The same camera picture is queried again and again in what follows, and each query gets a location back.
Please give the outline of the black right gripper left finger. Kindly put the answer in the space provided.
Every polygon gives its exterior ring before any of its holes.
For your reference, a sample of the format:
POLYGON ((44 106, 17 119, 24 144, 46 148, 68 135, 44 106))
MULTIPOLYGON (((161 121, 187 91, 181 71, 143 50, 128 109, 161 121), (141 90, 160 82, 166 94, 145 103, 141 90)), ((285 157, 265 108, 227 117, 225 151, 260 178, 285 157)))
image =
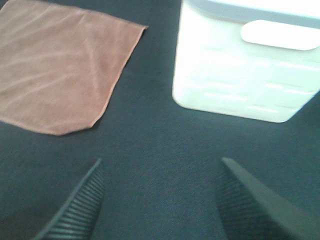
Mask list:
POLYGON ((104 167, 97 158, 34 240, 89 240, 104 199, 104 167))

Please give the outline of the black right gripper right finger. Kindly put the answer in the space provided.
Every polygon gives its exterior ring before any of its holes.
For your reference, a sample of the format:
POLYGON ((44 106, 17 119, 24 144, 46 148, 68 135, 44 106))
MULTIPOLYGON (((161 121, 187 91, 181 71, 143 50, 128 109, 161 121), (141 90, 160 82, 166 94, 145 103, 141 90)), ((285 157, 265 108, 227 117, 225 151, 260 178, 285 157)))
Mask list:
POLYGON ((215 202, 229 240, 318 240, 320 218, 275 193, 231 158, 215 177, 215 202))

